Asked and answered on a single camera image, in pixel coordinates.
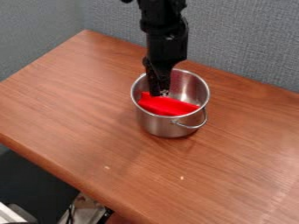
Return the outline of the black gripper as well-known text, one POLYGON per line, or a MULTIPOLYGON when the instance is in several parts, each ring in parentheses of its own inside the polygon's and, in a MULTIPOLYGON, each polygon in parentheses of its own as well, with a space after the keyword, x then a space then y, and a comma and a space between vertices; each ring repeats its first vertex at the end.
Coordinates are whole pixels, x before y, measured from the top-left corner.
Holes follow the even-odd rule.
POLYGON ((147 55, 143 57, 151 96, 167 96, 174 66, 187 59, 188 23, 183 16, 186 0, 136 1, 142 13, 140 30, 146 33, 147 55))

